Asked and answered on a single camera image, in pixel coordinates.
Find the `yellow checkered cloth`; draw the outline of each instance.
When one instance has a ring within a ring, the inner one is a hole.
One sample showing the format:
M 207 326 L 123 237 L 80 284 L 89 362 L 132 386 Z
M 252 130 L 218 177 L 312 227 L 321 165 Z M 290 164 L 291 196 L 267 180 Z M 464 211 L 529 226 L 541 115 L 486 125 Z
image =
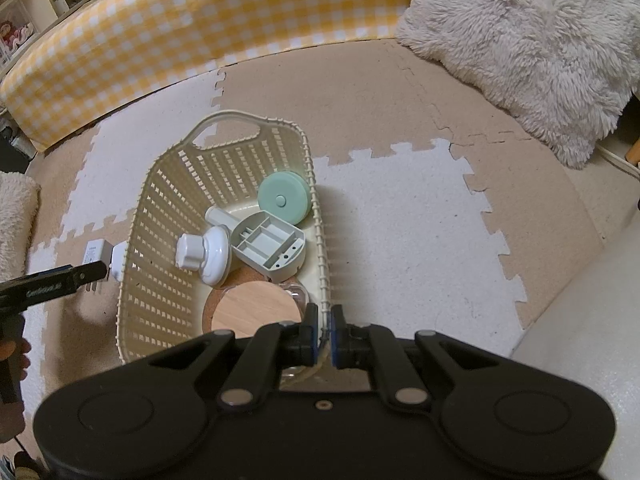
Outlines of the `yellow checkered cloth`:
M 0 100 L 44 150 L 126 103 L 221 66 L 389 38 L 409 2 L 94 0 L 28 50 L 0 84 Z

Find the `beige woven basket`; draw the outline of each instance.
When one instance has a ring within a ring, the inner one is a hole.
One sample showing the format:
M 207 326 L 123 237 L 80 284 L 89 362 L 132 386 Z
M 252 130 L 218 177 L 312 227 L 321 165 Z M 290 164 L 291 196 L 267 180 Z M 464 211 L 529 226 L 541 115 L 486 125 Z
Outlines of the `beige woven basket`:
M 221 120 L 256 124 L 252 137 L 200 148 L 193 141 Z M 175 267 L 182 233 L 202 234 L 211 205 L 244 218 L 258 210 L 261 181 L 276 171 L 293 171 L 311 188 L 312 215 L 299 227 L 306 236 L 306 258 L 296 275 L 320 306 L 326 327 L 329 272 L 316 176 L 305 133 L 294 123 L 238 110 L 204 118 L 149 170 L 133 217 L 118 298 L 117 343 L 127 363 L 202 334 L 202 309 L 210 287 L 197 272 Z

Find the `white leather surface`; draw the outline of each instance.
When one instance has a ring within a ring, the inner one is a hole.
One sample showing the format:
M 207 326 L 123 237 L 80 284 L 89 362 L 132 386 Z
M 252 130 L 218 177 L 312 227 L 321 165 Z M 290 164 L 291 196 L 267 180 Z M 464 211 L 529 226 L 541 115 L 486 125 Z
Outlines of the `white leather surface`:
M 573 279 L 513 358 L 604 396 L 618 428 L 602 473 L 640 478 L 640 221 Z

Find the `black handheld tool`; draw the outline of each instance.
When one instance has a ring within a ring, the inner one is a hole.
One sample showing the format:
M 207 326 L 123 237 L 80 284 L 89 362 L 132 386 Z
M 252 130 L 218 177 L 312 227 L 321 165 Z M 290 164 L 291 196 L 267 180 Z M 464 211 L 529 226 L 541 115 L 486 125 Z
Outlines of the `black handheld tool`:
M 0 442 L 7 442 L 24 429 L 20 390 L 20 345 L 24 330 L 22 312 L 30 306 L 73 294 L 78 287 L 107 275 L 103 262 L 79 267 L 58 267 L 36 274 L 29 274 L 0 283 L 0 340 L 13 340 L 17 350 L 7 360 L 0 361 L 0 398 L 2 406 L 14 404 L 15 409 L 5 409 L 0 424 Z
M 333 364 L 370 391 L 279 389 L 317 360 L 318 308 L 215 330 L 61 388 L 33 431 L 47 480 L 602 480 L 615 421 L 584 386 L 420 330 L 331 318 Z

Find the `white furry cushion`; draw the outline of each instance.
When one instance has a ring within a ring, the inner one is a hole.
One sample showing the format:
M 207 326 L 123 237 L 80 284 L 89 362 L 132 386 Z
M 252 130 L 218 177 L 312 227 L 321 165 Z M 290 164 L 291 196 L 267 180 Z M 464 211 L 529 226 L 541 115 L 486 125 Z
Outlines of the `white furry cushion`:
M 576 168 L 640 79 L 640 0 L 412 0 L 396 37 Z
M 24 274 L 39 189 L 28 176 L 0 172 L 0 283 Z

